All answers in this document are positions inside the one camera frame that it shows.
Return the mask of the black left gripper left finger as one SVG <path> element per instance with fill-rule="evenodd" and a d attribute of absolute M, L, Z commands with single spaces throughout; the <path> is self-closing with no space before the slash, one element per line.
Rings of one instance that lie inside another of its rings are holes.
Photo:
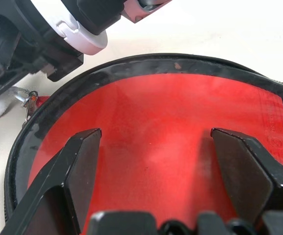
<path fill-rule="evenodd" d="M 79 235 L 94 188 L 100 128 L 79 132 L 39 171 L 3 235 Z"/>

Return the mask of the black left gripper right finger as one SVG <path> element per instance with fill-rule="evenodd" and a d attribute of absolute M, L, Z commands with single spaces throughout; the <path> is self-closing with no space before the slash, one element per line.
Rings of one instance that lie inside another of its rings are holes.
<path fill-rule="evenodd" d="M 283 165 L 252 136 L 213 128 L 211 137 L 237 215 L 256 223 L 265 211 L 283 210 Z"/>

